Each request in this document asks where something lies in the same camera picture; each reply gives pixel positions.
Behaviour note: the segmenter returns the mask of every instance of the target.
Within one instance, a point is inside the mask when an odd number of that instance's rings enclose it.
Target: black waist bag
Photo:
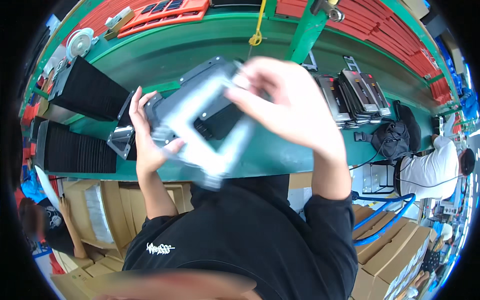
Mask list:
[[[380,155],[392,162],[410,154],[410,135],[402,121],[382,124],[373,134],[356,132],[355,141],[371,143]]]

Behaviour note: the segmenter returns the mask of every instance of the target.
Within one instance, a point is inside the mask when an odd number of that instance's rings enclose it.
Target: green table surface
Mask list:
[[[141,85],[154,89],[159,84],[178,80],[194,66],[221,55],[231,60],[247,59],[248,39],[254,33],[258,14],[237,13],[206,16],[199,23],[171,25],[136,34],[128,39],[99,42],[87,55],[87,60],[128,90]],[[290,45],[296,23],[264,19],[261,45],[254,47],[252,56],[263,55],[282,59]],[[381,85],[387,100],[400,100],[409,105],[419,123],[422,149],[430,147],[432,133],[429,109],[435,106],[430,89],[411,70],[375,47],[361,43],[334,30],[324,30],[312,49],[320,73],[335,75],[346,67],[343,56],[353,56],[362,72],[371,73]],[[98,122],[82,118],[71,124],[71,130],[106,139],[115,122]],[[361,131],[373,132],[376,126],[364,125]],[[365,142],[355,142],[355,130],[343,130],[348,163],[360,164],[376,151]],[[244,153],[233,177],[249,177],[311,171],[310,149],[291,144],[257,126],[254,138]],[[181,165],[167,162],[159,171],[163,180],[190,180]],[[135,162],[117,160],[115,174],[54,173],[59,176],[105,180],[136,180]]]

